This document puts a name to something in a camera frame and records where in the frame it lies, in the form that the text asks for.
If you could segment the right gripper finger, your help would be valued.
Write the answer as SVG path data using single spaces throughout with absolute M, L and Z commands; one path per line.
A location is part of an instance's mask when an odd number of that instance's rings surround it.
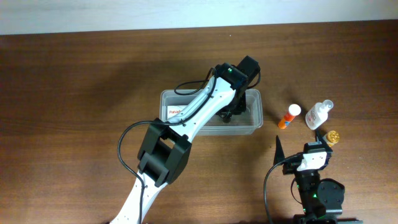
M 326 141 L 324 140 L 323 136 L 320 134 L 319 130 L 315 130 L 315 136 L 316 136 L 316 140 L 319 143 L 319 145 L 324 148 L 324 150 L 329 151 L 330 147 L 329 145 L 326 143 Z
M 277 135 L 275 137 L 275 154 L 274 154 L 273 165 L 283 164 L 284 161 L 285 161 L 284 151 L 283 151 L 283 148 L 282 148 L 282 144 L 281 144 L 280 138 Z

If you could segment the white spray bottle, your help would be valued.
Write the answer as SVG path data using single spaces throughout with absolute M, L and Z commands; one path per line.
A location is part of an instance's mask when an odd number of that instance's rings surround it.
M 311 130 L 317 129 L 328 119 L 328 112 L 333 108 L 331 100 L 316 103 L 305 115 L 305 122 Z

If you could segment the white Panadol medicine box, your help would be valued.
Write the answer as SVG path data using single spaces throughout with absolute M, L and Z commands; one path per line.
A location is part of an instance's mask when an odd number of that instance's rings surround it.
M 186 105 L 167 106 L 167 119 L 179 114 L 185 107 Z

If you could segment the black bottle white cap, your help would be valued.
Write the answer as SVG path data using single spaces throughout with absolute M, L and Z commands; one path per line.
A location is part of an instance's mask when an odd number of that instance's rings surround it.
M 232 114 L 226 113 L 222 116 L 222 120 L 224 123 L 229 123 L 231 121 Z

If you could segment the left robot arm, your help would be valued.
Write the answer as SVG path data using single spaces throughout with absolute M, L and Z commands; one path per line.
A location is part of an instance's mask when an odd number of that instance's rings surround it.
M 187 165 L 192 142 L 199 130 L 214 115 L 234 113 L 251 80 L 259 73 L 257 66 L 244 62 L 224 63 L 210 69 L 198 94 L 181 112 L 161 121 L 138 121 L 128 126 L 118 140 L 116 151 L 121 165 L 135 178 L 122 209 L 112 223 L 142 223 L 158 194 L 172 184 Z M 139 149 L 138 170 L 122 158 L 121 146 L 127 133 L 146 124 L 148 129 Z

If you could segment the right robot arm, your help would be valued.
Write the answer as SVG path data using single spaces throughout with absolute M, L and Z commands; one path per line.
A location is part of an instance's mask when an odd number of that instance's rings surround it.
M 279 138 L 275 139 L 276 148 L 273 166 L 282 166 L 284 175 L 294 175 L 292 181 L 297 185 L 303 208 L 302 215 L 294 215 L 294 223 L 362 223 L 355 218 L 339 219 L 343 213 L 345 187 L 333 179 L 321 179 L 323 170 L 332 156 L 333 150 L 315 131 L 315 141 L 304 145 L 303 151 L 286 157 Z

